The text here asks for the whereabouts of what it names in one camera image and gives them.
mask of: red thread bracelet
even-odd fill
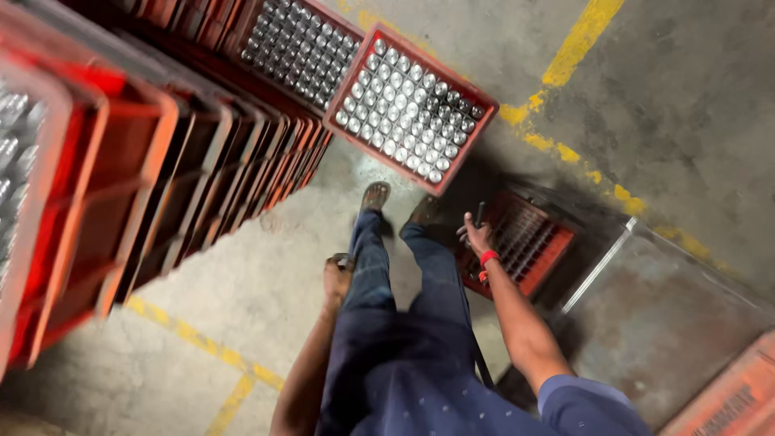
[[[493,258],[498,259],[499,261],[501,260],[501,257],[498,256],[498,253],[496,253],[495,250],[485,251],[482,254],[481,260],[479,260],[479,265],[481,265],[482,269],[484,269],[484,263]]]

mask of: red plastic crate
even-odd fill
[[[22,165],[22,157],[34,156],[26,177],[28,186],[16,218],[15,243],[4,259],[2,304],[0,304],[0,379],[5,367],[20,352],[22,334],[31,321],[33,312],[25,309],[26,283],[29,274],[36,274],[40,261],[35,259],[36,240],[48,237],[47,224],[51,221],[46,204],[54,187],[54,174],[66,147],[69,130],[76,130],[83,120],[77,109],[79,102],[59,81],[25,61],[0,54],[0,75],[15,92],[24,92],[33,101],[46,106],[46,118],[35,139],[35,149],[23,148],[21,155],[9,163],[10,168]]]
[[[535,295],[575,238],[575,231],[509,189],[501,190],[487,207],[482,222],[492,225],[494,248],[504,270],[523,295]],[[461,246],[456,254],[463,284],[492,299],[489,285],[479,281],[476,255]]]
[[[367,68],[366,62],[370,55],[376,54],[374,51],[374,42],[376,40],[383,40],[387,44],[388,49],[393,47],[398,50],[399,53],[405,54],[410,59],[411,65],[420,65],[422,67],[423,74],[429,72],[433,73],[437,77],[436,82],[443,81],[447,83],[449,85],[449,89],[457,90],[460,92],[463,98],[471,99],[474,106],[481,106],[485,109],[484,115],[480,120],[478,120],[478,122],[476,122],[474,130],[467,134],[466,142],[459,147],[460,150],[457,153],[457,156],[451,160],[449,169],[443,173],[443,177],[439,183],[431,183],[429,180],[419,175],[416,171],[413,171],[405,164],[394,160],[375,146],[369,145],[369,141],[363,140],[360,136],[353,135],[350,131],[346,130],[336,122],[336,114],[340,110],[344,110],[343,102],[345,98],[350,95],[352,87],[358,82],[359,73],[364,69],[370,73],[374,73],[374,71]],[[371,112],[372,108],[368,105],[367,107],[369,112]],[[463,162],[465,162],[466,157],[471,152],[471,149],[473,148],[473,145],[475,144],[479,135],[481,135],[490,121],[492,121],[492,119],[495,117],[495,114],[498,113],[498,109],[499,104],[492,97],[485,94],[476,86],[472,85],[469,81],[461,78],[458,74],[451,71],[449,68],[440,64],[437,60],[433,59],[428,54],[420,50],[417,46],[407,41],[404,37],[398,35],[398,33],[395,31],[389,29],[386,25],[378,23],[371,29],[367,37],[364,39],[363,46],[358,52],[355,60],[353,60],[353,64],[347,71],[347,76],[342,82],[342,85],[339,87],[339,91],[334,96],[329,109],[323,116],[323,122],[328,129],[347,138],[349,142],[360,148],[362,151],[365,151],[369,155],[375,157],[379,161],[386,164],[388,167],[393,168],[395,171],[409,178],[414,183],[421,186],[423,189],[433,194],[434,196],[441,196],[446,191],[452,179],[455,177],[455,174],[460,170]],[[390,123],[392,126],[398,125],[397,121],[390,121]]]
[[[363,40],[363,30],[354,26],[352,23],[345,20],[342,16],[336,14],[334,11],[328,9],[321,3],[314,0],[303,0],[295,3],[305,7],[313,15],[319,16],[323,22],[330,22],[335,24],[343,34],[352,37],[354,41],[360,43],[360,41]],[[264,83],[271,85],[280,92],[283,92],[288,98],[314,113],[316,117],[322,117],[324,113],[324,109],[322,107],[316,106],[312,101],[299,95],[294,91],[293,87],[284,85],[282,79],[277,79],[275,76],[266,73],[264,70],[254,68],[252,61],[251,63],[246,64],[245,60],[243,59],[243,52],[248,49],[248,40],[253,37],[259,43],[263,43],[265,41],[264,38],[257,38],[253,36],[253,28],[256,25],[257,17],[264,11],[264,2],[247,2],[246,6],[246,12],[248,13],[243,13],[243,15],[240,17],[239,23],[235,25],[236,30],[231,32],[230,36],[226,39],[226,44],[224,44],[221,49],[222,53],[225,53],[226,56],[232,59],[234,63],[239,64],[247,71],[250,71],[254,77],[259,78]]]

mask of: yellow floor marking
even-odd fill
[[[242,406],[243,401],[250,394],[250,391],[253,390],[255,384],[256,379],[251,375],[245,374],[239,379],[237,385],[234,386],[234,390],[226,398],[218,414],[215,415],[215,419],[210,423],[205,436],[221,436],[226,431],[229,423],[234,419],[237,410]]]
[[[278,391],[282,388],[284,380],[270,369],[266,369],[257,363],[251,362],[245,359],[237,351],[213,341],[204,334],[196,331],[190,324],[175,317],[171,317],[160,307],[154,306],[138,296],[131,296],[126,307],[133,310],[141,317],[161,326],[164,330],[174,333],[179,338],[194,345],[196,348],[204,350],[211,356],[217,357],[241,373],[254,377],[256,380]]]
[[[232,393],[229,394],[226,401],[221,405],[221,409],[215,416],[215,419],[210,423],[210,427],[208,428],[207,433],[205,433],[205,436],[220,436],[223,434],[245,398],[250,394],[250,391],[253,389],[256,382],[262,382],[278,392],[283,388],[283,384],[285,383],[283,378],[272,372],[270,369],[264,368],[257,363],[250,362],[242,357],[237,351],[228,348],[223,344],[219,344],[209,337],[206,337],[204,334],[199,333],[189,323],[171,317],[160,307],[154,306],[138,296],[131,296],[126,303],[126,308],[133,310],[142,318],[153,322],[164,330],[170,331],[183,341],[194,345],[200,350],[204,350],[207,354],[217,357],[222,362],[225,362],[227,365],[243,374],[242,378],[239,379],[237,385],[232,390]]]
[[[642,199],[633,196],[623,186],[605,177],[571,147],[536,132],[529,119],[533,113],[541,113],[547,92],[561,88],[570,80],[578,64],[594,46],[623,3],[624,0],[590,0],[546,69],[542,77],[542,89],[529,97],[528,101],[521,106],[501,104],[498,115],[515,128],[517,138],[540,151],[549,153],[563,164],[571,165],[580,179],[588,180],[591,186],[594,186],[604,197],[614,204],[619,204],[622,212],[643,217],[647,214],[648,207]],[[729,264],[712,259],[710,250],[685,230],[678,227],[657,227],[655,231],[718,270],[736,275]]]
[[[545,86],[558,88],[565,85],[578,64],[594,46],[624,0],[590,0],[570,29],[563,45],[543,74]]]

